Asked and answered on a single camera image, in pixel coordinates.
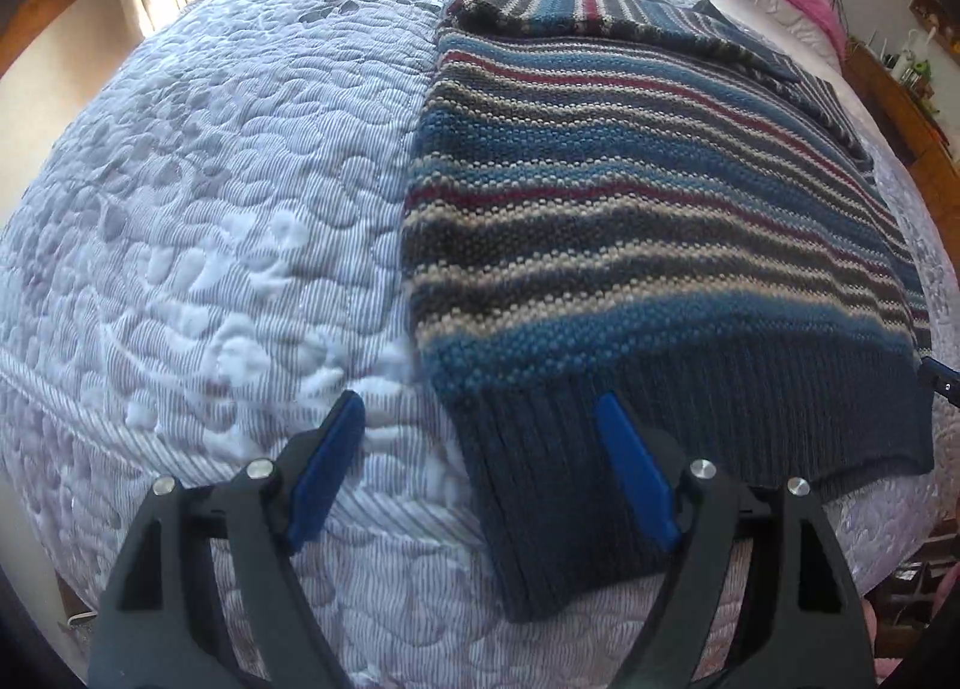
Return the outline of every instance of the wooden shelf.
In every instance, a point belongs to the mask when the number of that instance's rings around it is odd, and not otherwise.
[[[942,133],[886,68],[859,43],[848,48],[844,77],[870,110],[880,131],[904,145],[896,150],[936,224],[944,249],[960,272],[960,173],[947,152]]]
[[[947,15],[940,0],[911,0],[910,11],[926,33],[936,26],[934,40],[960,64],[960,22]],[[936,16],[936,23],[930,19],[931,16]]]

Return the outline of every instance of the metal screw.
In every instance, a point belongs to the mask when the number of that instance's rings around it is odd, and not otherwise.
[[[163,475],[154,481],[154,493],[157,497],[169,494],[176,488],[176,481],[169,475]]]
[[[795,497],[805,497],[810,493],[810,484],[803,478],[790,478],[786,481],[786,488]]]
[[[272,471],[274,471],[274,462],[271,462],[270,459],[253,459],[253,461],[247,465],[247,475],[252,478],[253,481],[262,481],[263,478],[270,478]]]
[[[690,464],[690,472],[693,473],[694,478],[709,481],[717,474],[717,468],[713,462],[708,462],[707,459],[696,459]]]

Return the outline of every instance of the blue gripper pad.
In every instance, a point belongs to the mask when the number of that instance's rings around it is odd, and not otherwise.
[[[595,411],[597,428],[620,479],[637,526],[662,549],[673,550],[680,542],[674,510],[673,489],[656,466],[626,411],[613,394],[604,394]]]
[[[292,553],[316,538],[323,529],[326,515],[363,439],[367,423],[363,400],[350,392],[346,401],[334,406],[325,423],[331,418],[323,441],[296,479],[290,494],[290,524],[285,536]]]

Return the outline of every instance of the red stripe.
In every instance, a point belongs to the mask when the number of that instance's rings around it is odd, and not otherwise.
[[[862,201],[867,203],[869,211],[872,211],[874,216],[880,216],[880,218],[888,225],[894,226],[894,222],[888,219],[890,211],[881,206],[872,196],[866,193],[858,184],[851,182],[848,174],[843,171],[839,166],[835,166],[832,161],[827,160],[822,155],[820,155],[815,150],[808,147],[800,139],[796,139],[792,134],[784,133],[779,131],[776,126],[770,123],[767,120],[762,118],[753,117],[750,115],[743,115],[736,110],[731,110],[728,107],[724,106],[716,99],[710,98],[709,96],[702,95],[697,91],[694,91],[692,88],[684,88],[683,86],[671,85],[670,83],[661,82],[659,80],[632,80],[624,79],[622,77],[613,77],[607,76],[601,73],[596,74],[566,74],[566,75],[548,75],[548,74],[539,74],[534,71],[519,71],[507,67],[501,67],[501,65],[496,64],[495,62],[488,61],[486,58],[474,55],[472,53],[466,52],[464,50],[451,50],[443,56],[444,62],[451,61],[461,61],[466,62],[467,64],[474,64],[486,69],[493,74],[499,76],[508,77],[511,79],[520,80],[520,82],[528,83],[553,83],[554,85],[613,85],[613,86],[627,86],[627,88],[640,88],[640,89],[651,89],[652,91],[661,91],[678,94],[680,96],[693,99],[700,102],[708,109],[714,110],[714,112],[719,112],[721,115],[726,115],[729,119],[733,120],[736,123],[739,123],[742,126],[753,126],[765,131],[765,133],[774,136],[779,141],[785,143],[787,146],[792,147],[796,152],[806,155],[813,163],[816,163],[820,168],[827,171],[836,179],[840,179],[842,184],[845,184],[846,187],[850,188],[856,196]]]
[[[505,205],[506,203],[520,202],[530,199],[596,199],[616,194],[624,195],[632,191],[640,191],[641,195],[644,197],[654,199],[662,203],[683,203],[685,206],[696,205],[702,206],[706,209],[715,209],[715,211],[728,212],[734,217],[755,224],[764,230],[780,233],[781,235],[788,236],[789,238],[800,239],[806,242],[822,245],[824,248],[827,248],[829,253],[835,254],[835,256],[842,256],[845,259],[859,263],[867,269],[867,272],[870,272],[872,275],[881,275],[887,278],[892,276],[892,273],[889,269],[882,269],[882,267],[878,268],[877,264],[862,259],[862,257],[859,257],[856,253],[851,253],[847,250],[839,250],[831,245],[827,240],[824,240],[822,236],[816,235],[816,233],[808,233],[804,230],[792,229],[789,226],[779,223],[779,221],[774,218],[747,211],[747,209],[742,209],[740,206],[736,206],[734,203],[727,202],[723,199],[690,193],[689,191],[655,187],[654,185],[642,184],[640,181],[608,182],[608,184],[591,185],[590,187],[583,188],[546,187],[546,185],[542,185],[541,187],[525,187],[517,190],[490,194],[467,193],[454,188],[436,187],[434,185],[434,187],[421,187],[411,191],[407,197],[406,209],[410,211],[410,209],[415,209],[417,206],[421,206],[421,204],[424,202],[432,202],[436,200],[448,202],[450,205],[456,206],[458,209],[484,209],[486,206]]]
[[[587,22],[599,19],[600,10],[597,9],[597,0],[584,0],[584,16]]]

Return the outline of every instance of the quilted stitching pattern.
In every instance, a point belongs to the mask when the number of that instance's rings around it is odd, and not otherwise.
[[[659,579],[506,624],[407,334],[397,235],[442,3],[198,0],[136,50],[0,239],[0,460],[56,567],[96,601],[152,478],[227,477],[353,388],[364,447],[296,569],[354,681],[604,685]],[[952,270],[902,168],[875,158],[922,264],[937,354],[956,364]],[[940,403],[935,424],[945,486],[958,448]],[[880,481],[832,505],[861,586],[924,534],[934,492],[931,478]],[[215,556],[257,670],[229,555]],[[704,668],[733,631],[745,556]]]

